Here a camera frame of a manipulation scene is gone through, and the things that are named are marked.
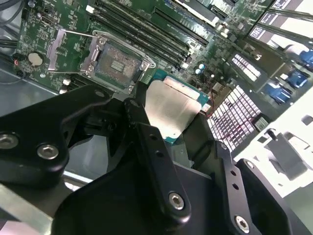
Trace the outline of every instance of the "cpu socket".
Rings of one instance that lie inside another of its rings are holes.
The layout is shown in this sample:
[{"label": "cpu socket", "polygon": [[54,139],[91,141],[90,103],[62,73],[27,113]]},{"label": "cpu socket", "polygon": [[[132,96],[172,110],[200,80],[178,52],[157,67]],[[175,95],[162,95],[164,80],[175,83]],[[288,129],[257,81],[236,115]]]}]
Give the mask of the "cpu socket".
[{"label": "cpu socket", "polygon": [[155,67],[144,52],[107,32],[95,30],[80,72],[115,92],[130,94],[145,71]]}]

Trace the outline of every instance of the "capacitor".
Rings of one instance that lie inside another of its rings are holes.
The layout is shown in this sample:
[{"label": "capacitor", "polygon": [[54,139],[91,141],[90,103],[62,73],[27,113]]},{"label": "capacitor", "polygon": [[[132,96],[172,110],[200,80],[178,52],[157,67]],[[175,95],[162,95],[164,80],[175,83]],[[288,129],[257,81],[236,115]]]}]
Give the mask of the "capacitor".
[{"label": "capacitor", "polygon": [[222,32],[223,32],[224,34],[228,35],[229,29],[228,29],[228,28],[224,28],[224,29],[222,30]]},{"label": "capacitor", "polygon": [[34,8],[36,6],[35,1],[28,1],[27,4],[30,8]]},{"label": "capacitor", "polygon": [[205,68],[205,65],[204,64],[199,64],[199,69],[200,70],[203,70]]},{"label": "capacitor", "polygon": [[67,90],[60,90],[59,91],[59,94],[64,94],[64,93],[66,93],[67,92]]},{"label": "capacitor", "polygon": [[215,29],[217,30],[217,31],[221,31],[222,29],[223,29],[223,25],[220,23],[220,24],[217,24],[216,25],[216,27],[215,27]]},{"label": "capacitor", "polygon": [[201,70],[200,70],[200,69],[196,69],[196,70],[195,70],[195,73],[196,73],[196,74],[200,74],[200,73],[201,73]]},{"label": "capacitor", "polygon": [[70,82],[71,82],[70,79],[64,79],[62,83],[63,83],[63,85],[68,86],[70,84]]},{"label": "capacitor", "polygon": [[239,23],[238,24],[238,26],[237,26],[237,28],[239,29],[239,30],[242,30],[243,28],[244,28],[244,24],[243,23]]}]

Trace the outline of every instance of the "motherboard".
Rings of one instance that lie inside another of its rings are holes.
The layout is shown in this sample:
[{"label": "motherboard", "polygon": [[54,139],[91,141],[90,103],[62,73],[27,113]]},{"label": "motherboard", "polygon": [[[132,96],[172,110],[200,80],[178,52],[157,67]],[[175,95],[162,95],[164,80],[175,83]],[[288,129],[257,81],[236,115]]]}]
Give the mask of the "motherboard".
[{"label": "motherboard", "polygon": [[207,94],[272,1],[30,2],[17,48],[30,79],[61,93],[96,83],[130,94],[163,70]]}]

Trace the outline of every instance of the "metal panel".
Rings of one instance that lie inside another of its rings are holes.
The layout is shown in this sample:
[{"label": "metal panel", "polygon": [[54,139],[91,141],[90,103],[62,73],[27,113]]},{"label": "metal panel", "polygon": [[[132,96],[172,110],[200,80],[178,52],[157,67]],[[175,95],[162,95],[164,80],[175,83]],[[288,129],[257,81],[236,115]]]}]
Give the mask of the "metal panel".
[{"label": "metal panel", "polygon": [[163,82],[168,86],[173,87],[175,90],[185,94],[186,96],[193,98],[194,100],[197,100],[200,96],[199,92],[185,86],[184,84],[178,82],[170,76],[166,76]]},{"label": "metal panel", "polygon": [[233,151],[254,131],[251,121],[261,111],[237,86],[215,110],[208,123],[215,139],[223,141]]},{"label": "metal panel", "polygon": [[27,223],[40,234],[50,234],[52,218],[0,184],[1,209]]},{"label": "metal panel", "polygon": [[[16,81],[19,77],[4,70],[0,70],[0,81]],[[35,83],[20,81],[11,85],[0,85],[0,116],[11,113],[18,109],[38,103],[55,96],[49,90],[39,88]]]},{"label": "metal panel", "polygon": [[278,134],[277,141],[271,140],[267,146],[290,180],[294,180],[309,169],[284,135]]},{"label": "metal panel", "polygon": [[145,110],[150,124],[164,139],[176,139],[200,112],[201,104],[162,81],[153,81],[147,90]]}]

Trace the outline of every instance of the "red wire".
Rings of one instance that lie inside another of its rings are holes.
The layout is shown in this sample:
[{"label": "red wire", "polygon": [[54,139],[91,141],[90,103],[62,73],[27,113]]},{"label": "red wire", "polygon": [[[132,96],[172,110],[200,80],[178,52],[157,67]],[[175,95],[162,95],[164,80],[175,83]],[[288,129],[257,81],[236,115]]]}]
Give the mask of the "red wire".
[{"label": "red wire", "polygon": [[212,114],[214,113],[214,98],[213,98],[213,92],[211,88],[211,99],[212,99],[212,107],[211,107],[211,112],[206,116],[207,118],[211,117]]},{"label": "red wire", "polygon": [[248,120],[244,121],[241,125],[239,125],[238,127],[236,127],[236,129],[233,130],[232,133],[228,133],[228,134],[225,135],[223,138],[221,138],[220,141],[223,141],[223,140],[225,140],[226,138],[230,137],[231,134],[235,134],[235,132],[238,131],[238,130],[240,130],[240,129],[242,128],[242,126],[244,126],[244,124],[245,124],[246,122],[252,122],[253,120],[254,120],[254,118],[253,118],[253,117],[250,117]]}]

